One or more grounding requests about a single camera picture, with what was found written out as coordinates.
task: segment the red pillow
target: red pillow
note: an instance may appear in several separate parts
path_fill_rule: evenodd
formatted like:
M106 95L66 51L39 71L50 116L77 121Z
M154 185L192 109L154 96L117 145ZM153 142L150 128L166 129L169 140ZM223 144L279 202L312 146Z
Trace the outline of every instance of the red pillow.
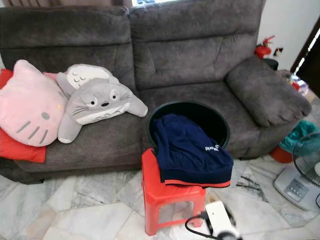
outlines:
M0 89L7 84L12 76L12 71L8 69L1 69ZM34 163L44 163L46 160L46 147L25 145L11 138L0 128L0 157L13 160L30 161Z

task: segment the fan grille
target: fan grille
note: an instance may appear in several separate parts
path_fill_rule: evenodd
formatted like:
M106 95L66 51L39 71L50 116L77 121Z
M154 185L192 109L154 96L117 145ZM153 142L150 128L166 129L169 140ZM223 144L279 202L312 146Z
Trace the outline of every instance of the fan grille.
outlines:
M320 162L320 132L311 133L295 145L293 162L303 177L320 187L320 176L315 171L316 163Z

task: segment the black cable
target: black cable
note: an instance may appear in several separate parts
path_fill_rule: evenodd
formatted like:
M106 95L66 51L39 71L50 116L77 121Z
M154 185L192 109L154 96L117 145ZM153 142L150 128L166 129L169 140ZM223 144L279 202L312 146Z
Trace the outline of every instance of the black cable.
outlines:
M196 215L196 216L192 216L190 217L184 224L185 228L191 232L191 233L194 233L194 234L198 234L200 236L203 236L203 237L206 237L206 238L210 238L210 239L216 239L216 240L222 240L221 238L219 237L215 237L215 236L212 236L212 235L207 235L207 234L204 234L202 232L199 232L199 231L195 231L195 230L192 230L191 228L188 227L188 223L193 220L193 219L207 219L209 218L208 214L206 211L203 211L201 214L199 215Z
M320 194L315 198L315 204L318 206L318 208L320 208L320 205L318 204L318 199L320 203Z

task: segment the red bucket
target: red bucket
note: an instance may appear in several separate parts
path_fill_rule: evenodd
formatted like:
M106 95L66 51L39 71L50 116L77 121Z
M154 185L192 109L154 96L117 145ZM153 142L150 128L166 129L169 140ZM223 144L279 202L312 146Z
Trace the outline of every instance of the red bucket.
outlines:
M270 155L280 163L291 163L293 161L292 154L279 146L276 146L275 149L270 152Z

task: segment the sofa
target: sofa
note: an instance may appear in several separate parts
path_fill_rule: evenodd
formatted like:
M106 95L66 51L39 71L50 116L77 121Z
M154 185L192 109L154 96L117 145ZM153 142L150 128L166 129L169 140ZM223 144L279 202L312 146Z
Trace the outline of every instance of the sofa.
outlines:
M0 159L0 174L25 184L141 167L152 147L152 112L195 101L228 122L234 158L269 153L311 105L254 56L264 0L180 0L136 7L0 8L0 53L7 69L26 59L43 72L73 64L110 70L147 106L85 125L70 144L47 146L45 163Z

